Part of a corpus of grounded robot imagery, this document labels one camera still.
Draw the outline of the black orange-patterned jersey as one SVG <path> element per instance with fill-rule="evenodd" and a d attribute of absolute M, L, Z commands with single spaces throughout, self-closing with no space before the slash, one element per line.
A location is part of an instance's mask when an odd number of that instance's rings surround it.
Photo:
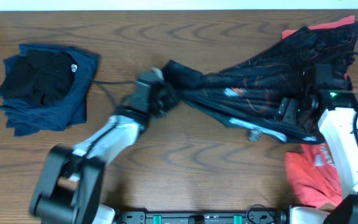
<path fill-rule="evenodd" d="M 275 120 L 283 98 L 302 100 L 324 90 L 314 82 L 314 66 L 330 64 L 347 74 L 354 63 L 354 49 L 334 53 L 317 63 L 291 62 L 279 55 L 282 40 L 256 56 L 216 73 L 204 74 L 174 60 L 162 68 L 164 80 L 190 107 L 216 119 L 228 128 L 260 131 L 282 143 L 321 144 L 317 128 L 302 131 L 297 126 Z"/>

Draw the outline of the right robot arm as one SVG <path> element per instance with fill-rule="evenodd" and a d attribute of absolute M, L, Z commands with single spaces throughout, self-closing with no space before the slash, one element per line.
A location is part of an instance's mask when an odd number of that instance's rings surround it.
<path fill-rule="evenodd" d="M 300 200 L 277 215 L 279 223 L 358 223 L 358 103 L 350 92 L 320 91 L 302 104 L 323 144 L 288 152 L 288 181 Z"/>

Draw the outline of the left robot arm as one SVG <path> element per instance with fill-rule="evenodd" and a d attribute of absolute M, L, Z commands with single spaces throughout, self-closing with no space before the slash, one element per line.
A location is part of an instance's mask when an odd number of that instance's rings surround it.
<path fill-rule="evenodd" d="M 99 131 L 73 147 L 50 150 L 29 213 L 42 223 L 113 223 L 115 210 L 100 202 L 106 167 L 179 100 L 169 83 L 137 82 Z"/>

